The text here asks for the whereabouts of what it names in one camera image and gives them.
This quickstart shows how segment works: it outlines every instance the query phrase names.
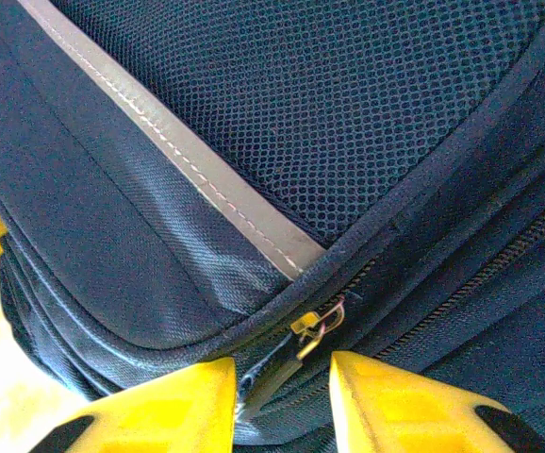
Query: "navy blue backpack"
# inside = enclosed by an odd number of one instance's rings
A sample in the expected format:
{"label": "navy blue backpack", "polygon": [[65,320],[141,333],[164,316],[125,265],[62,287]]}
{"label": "navy blue backpack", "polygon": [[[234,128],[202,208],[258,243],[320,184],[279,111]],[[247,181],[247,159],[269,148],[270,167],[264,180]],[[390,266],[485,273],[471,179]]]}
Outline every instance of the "navy blue backpack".
{"label": "navy blue backpack", "polygon": [[0,215],[89,399],[233,356],[236,451],[334,451],[350,349],[545,435],[545,0],[0,0]]}

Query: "gray reflective stripe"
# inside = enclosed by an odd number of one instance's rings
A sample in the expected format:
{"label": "gray reflective stripe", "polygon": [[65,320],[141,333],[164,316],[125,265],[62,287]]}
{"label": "gray reflective stripe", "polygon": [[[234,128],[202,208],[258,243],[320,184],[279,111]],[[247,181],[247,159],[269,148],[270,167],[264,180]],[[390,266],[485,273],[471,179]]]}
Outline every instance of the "gray reflective stripe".
{"label": "gray reflective stripe", "polygon": [[48,0],[19,0],[42,29],[274,266],[297,278],[324,249],[275,209]]}

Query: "zipper track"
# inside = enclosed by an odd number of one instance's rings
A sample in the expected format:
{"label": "zipper track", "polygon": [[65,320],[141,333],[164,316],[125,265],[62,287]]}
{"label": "zipper track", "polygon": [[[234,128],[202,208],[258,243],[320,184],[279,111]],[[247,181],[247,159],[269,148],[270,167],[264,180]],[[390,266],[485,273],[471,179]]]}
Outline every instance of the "zipper track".
{"label": "zipper track", "polygon": [[[419,321],[413,328],[399,337],[394,343],[386,346],[384,349],[379,351],[373,356],[374,359],[383,360],[390,354],[395,351],[398,351],[400,348],[409,343],[416,335],[424,331],[427,326],[429,326],[434,320],[442,316],[444,313],[453,308],[461,300],[472,295],[476,290],[482,287],[484,284],[488,283],[490,280],[495,278],[503,270],[509,267],[514,261],[522,257],[526,252],[528,252],[535,244],[545,240],[545,210],[539,214],[539,216],[515,239],[511,241],[501,252],[494,256],[490,262],[484,266],[480,271],[478,271],[470,280],[463,284],[458,290],[456,290],[451,296],[442,304],[440,304],[434,311],[430,312],[425,316],[421,321]],[[369,261],[365,266],[368,267],[368,270],[365,271],[365,267],[355,276],[354,280],[356,283],[349,287],[352,283],[352,280],[349,284],[344,287],[338,294],[344,294],[353,288],[358,281],[360,281],[365,274],[372,268],[375,263],[375,259]],[[327,393],[329,389],[329,384],[326,383],[324,386],[319,387],[318,389],[313,390],[308,394],[303,394],[302,396],[290,401],[283,409],[290,408],[292,406],[298,405],[307,399],[316,396],[317,394]]]}
{"label": "zipper track", "polygon": [[360,280],[363,279],[363,277],[369,273],[369,271],[372,269],[372,267],[377,263],[377,257],[373,257],[367,263],[360,268],[360,271],[358,271],[358,274],[356,274],[354,277],[346,283],[346,285],[339,290],[338,293],[334,294],[329,300],[327,300],[325,303],[321,304],[319,307],[315,309],[317,312],[326,312],[330,310],[332,307],[334,307],[338,302],[339,298],[342,295],[346,295],[350,290],[352,290],[358,283],[360,283]]}

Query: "navy mesh panel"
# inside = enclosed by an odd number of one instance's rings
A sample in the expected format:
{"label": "navy mesh panel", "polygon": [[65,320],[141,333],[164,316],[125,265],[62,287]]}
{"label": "navy mesh panel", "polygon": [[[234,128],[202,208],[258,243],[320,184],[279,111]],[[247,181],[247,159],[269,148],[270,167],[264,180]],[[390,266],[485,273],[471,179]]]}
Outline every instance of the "navy mesh panel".
{"label": "navy mesh panel", "polygon": [[53,0],[323,245],[485,98],[545,1]]}

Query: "metal zipper pull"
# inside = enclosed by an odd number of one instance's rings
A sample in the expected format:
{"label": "metal zipper pull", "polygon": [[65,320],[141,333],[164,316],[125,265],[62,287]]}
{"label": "metal zipper pull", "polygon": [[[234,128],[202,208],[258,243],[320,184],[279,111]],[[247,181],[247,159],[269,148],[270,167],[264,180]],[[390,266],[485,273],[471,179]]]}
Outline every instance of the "metal zipper pull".
{"label": "metal zipper pull", "polygon": [[309,311],[291,323],[286,335],[264,359],[250,368],[239,382],[236,418],[245,422],[256,416],[262,406],[291,376],[302,368],[304,358],[322,341],[325,334],[344,320],[344,296],[323,314]]}

